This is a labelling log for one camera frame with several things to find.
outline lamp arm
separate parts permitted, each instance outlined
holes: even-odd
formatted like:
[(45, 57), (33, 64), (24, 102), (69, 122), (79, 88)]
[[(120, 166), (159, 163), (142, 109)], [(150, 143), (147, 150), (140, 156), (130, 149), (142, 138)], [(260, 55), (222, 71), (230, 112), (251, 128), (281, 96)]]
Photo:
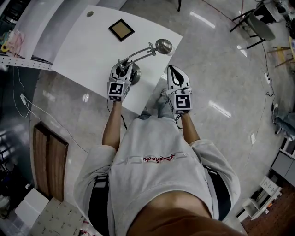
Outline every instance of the lamp arm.
[(145, 55), (145, 56), (142, 56), (142, 57), (140, 57), (140, 58), (138, 58), (138, 59), (135, 59), (134, 61), (131, 61), (131, 62), (129, 62), (126, 66), (124, 66), (122, 69), (122, 71), (124, 71), (128, 66), (130, 66), (130, 65), (132, 65), (133, 63), (135, 63), (135, 62), (137, 62), (137, 61), (139, 61), (139, 60), (141, 60), (141, 59), (144, 59), (144, 58), (146, 58), (146, 57), (149, 57), (149, 56), (153, 56), (153, 53), (150, 53), (150, 54), (148, 54), (148, 55)]
[[(158, 51), (157, 50), (157, 48), (154, 48), (153, 47), (153, 44), (151, 43), (151, 42), (149, 42), (148, 43), (149, 44), (149, 47), (147, 47), (147, 48), (145, 48), (145, 49), (143, 49), (143, 50), (140, 50), (140, 51), (138, 51), (138, 52), (136, 52), (136, 53), (133, 53), (133, 54), (131, 54), (129, 57), (127, 57), (127, 58), (125, 58), (124, 60), (118, 60), (118, 64), (119, 64), (119, 67), (120, 67), (120, 70), (123, 72), (128, 66), (130, 66), (131, 64), (133, 64), (133, 63), (135, 63), (135, 62), (137, 62), (137, 61), (139, 61), (139, 60), (141, 60), (141, 59), (144, 59), (144, 58), (146, 58), (146, 57), (149, 57), (149, 56), (155, 56), (156, 55), (156, 51)], [(133, 57), (133, 56), (135, 56), (135, 55), (137, 55), (137, 54), (139, 54), (139, 53), (142, 53), (142, 52), (144, 52), (144, 51), (147, 51), (147, 53), (150, 53), (150, 54), (148, 54), (148, 55), (145, 55), (145, 56), (142, 56), (142, 57), (140, 57), (140, 58), (138, 58), (138, 59), (135, 59), (134, 61), (131, 61), (131, 62), (129, 62), (126, 66), (123, 66), (122, 65), (122, 63), (124, 63), (125, 61), (127, 61), (129, 58), (131, 58), (131, 57)]]

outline lamp head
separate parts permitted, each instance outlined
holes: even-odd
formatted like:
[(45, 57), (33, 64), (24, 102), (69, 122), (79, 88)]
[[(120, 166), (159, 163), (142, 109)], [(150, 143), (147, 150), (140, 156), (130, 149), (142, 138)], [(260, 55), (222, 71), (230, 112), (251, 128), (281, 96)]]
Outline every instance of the lamp head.
[(158, 39), (155, 46), (157, 51), (163, 55), (171, 56), (175, 52), (172, 43), (167, 39)]

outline wrist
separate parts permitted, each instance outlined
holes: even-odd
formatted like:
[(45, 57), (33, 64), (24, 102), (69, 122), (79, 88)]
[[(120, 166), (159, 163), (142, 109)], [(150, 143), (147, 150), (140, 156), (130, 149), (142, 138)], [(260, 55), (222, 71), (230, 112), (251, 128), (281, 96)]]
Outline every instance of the wrist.
[(113, 109), (121, 109), (122, 103), (119, 101), (115, 101), (112, 105)]
[(183, 114), (183, 115), (181, 116), (181, 118), (182, 118), (182, 119), (187, 119), (187, 118), (189, 118), (189, 114), (188, 114), (188, 113)]

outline gray t-shirt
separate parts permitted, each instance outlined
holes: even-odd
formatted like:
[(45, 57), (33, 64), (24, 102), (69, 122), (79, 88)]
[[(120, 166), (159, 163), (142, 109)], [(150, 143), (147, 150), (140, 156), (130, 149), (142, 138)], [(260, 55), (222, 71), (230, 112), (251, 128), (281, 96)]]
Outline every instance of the gray t-shirt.
[(208, 140), (188, 144), (169, 118), (135, 119), (120, 148), (94, 147), (76, 181), (74, 198), (88, 219), (95, 178), (108, 173), (110, 235), (124, 236), (140, 210), (156, 196), (173, 190), (201, 199), (214, 217), (205, 168), (217, 171), (228, 188), (231, 208), (240, 195), (238, 177), (225, 157)]

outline backpack strap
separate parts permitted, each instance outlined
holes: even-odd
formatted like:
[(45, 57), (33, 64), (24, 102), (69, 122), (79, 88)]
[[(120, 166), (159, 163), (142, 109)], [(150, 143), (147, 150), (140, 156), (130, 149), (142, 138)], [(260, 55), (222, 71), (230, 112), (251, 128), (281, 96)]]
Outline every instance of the backpack strap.
[(89, 203), (89, 220), (103, 236), (109, 236), (107, 202), (109, 194), (108, 174), (96, 177)]
[(212, 197), (213, 218), (222, 221), (231, 209), (229, 191), (218, 172), (212, 170), (208, 166), (204, 166), (204, 168)]

